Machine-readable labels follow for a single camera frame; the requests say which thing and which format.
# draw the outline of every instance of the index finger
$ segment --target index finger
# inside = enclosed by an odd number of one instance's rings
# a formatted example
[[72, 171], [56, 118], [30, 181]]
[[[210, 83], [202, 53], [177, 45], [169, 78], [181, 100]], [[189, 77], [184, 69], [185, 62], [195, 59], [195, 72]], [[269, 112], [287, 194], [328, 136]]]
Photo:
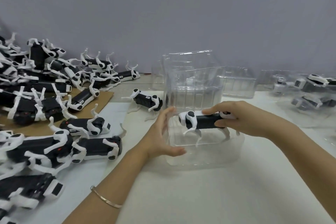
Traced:
[[234, 101], [223, 101], [219, 104], [214, 105], [213, 107], [202, 110], [202, 113], [205, 115], [211, 115], [215, 112], [232, 112]]
[[165, 122], [167, 118], [167, 114], [172, 113], [174, 111], [175, 111], [175, 107], [173, 106], [164, 109], [157, 117], [156, 122], [159, 123], [161, 126], [163, 126], [163, 123]]

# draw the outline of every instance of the person's left hand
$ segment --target person's left hand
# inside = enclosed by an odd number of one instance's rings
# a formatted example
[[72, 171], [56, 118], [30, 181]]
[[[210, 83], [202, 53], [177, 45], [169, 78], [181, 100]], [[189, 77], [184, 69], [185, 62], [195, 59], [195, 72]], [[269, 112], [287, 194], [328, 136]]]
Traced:
[[162, 137], [163, 133], [168, 128], [169, 115], [173, 113], [174, 110], [174, 107], [169, 107], [163, 110], [145, 136], [135, 146], [135, 148], [147, 154], [149, 159], [161, 155], [175, 157], [186, 153], [186, 150], [183, 147], [172, 147], [167, 145]]

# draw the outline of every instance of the forearm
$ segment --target forearm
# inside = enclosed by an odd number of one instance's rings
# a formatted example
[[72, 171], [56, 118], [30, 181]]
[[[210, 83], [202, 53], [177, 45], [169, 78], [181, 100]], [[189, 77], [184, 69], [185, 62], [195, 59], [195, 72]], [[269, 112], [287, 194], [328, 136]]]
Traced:
[[[134, 180], [146, 161], [147, 155], [133, 148], [125, 154], [114, 170], [102, 180], [96, 187], [96, 191], [107, 200], [123, 205]], [[113, 224], [117, 220], [119, 211], [119, 209], [103, 202], [95, 193], [91, 192], [63, 224]]]
[[336, 221], [336, 159], [298, 127], [270, 138], [286, 155], [317, 200]]

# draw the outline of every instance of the person's right arm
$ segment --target person's right arm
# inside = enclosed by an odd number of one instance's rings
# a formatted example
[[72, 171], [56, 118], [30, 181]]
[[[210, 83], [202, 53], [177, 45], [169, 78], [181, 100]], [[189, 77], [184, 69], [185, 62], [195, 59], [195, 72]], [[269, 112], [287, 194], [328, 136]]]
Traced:
[[265, 137], [278, 146], [336, 222], [336, 159], [332, 155], [293, 123], [245, 101], [225, 101], [203, 113], [218, 111], [231, 112], [237, 120], [218, 120], [216, 126]]

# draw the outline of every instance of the hand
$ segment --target hand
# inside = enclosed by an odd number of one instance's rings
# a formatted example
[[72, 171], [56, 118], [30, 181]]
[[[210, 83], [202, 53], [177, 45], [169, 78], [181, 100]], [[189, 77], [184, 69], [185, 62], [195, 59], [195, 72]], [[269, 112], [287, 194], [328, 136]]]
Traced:
[[167, 145], [162, 135], [168, 128], [169, 115], [175, 111], [174, 107], [169, 107], [162, 111], [148, 132], [135, 146], [138, 150], [144, 152], [149, 159], [161, 155], [180, 156], [186, 153], [183, 147], [172, 147]]
[[236, 120], [222, 119], [215, 122], [217, 127], [229, 127], [250, 136], [259, 136], [270, 139], [283, 130], [290, 130], [296, 126], [291, 122], [264, 111], [245, 101], [224, 101], [209, 109], [203, 114], [210, 115], [215, 112], [231, 112]]

